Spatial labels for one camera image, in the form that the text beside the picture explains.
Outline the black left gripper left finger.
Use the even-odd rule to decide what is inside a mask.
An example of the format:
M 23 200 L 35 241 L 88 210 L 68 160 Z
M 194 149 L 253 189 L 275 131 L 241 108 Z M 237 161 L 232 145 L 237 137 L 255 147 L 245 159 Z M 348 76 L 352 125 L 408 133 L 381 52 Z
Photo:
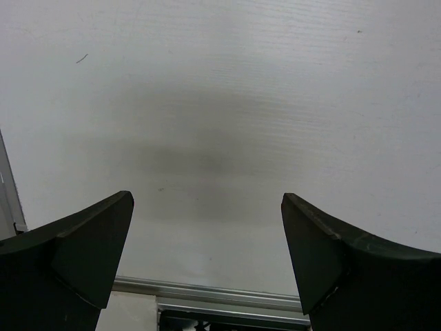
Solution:
M 132 193 L 120 191 L 1 241 L 1 329 L 95 330 L 133 210 Z

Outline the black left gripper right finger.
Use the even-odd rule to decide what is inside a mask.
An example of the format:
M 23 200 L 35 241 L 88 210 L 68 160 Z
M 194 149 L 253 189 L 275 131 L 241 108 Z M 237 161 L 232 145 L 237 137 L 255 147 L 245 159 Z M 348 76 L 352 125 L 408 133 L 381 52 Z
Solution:
M 337 219 L 293 193 L 281 203 L 302 312 L 314 330 L 439 330 L 440 255 Z

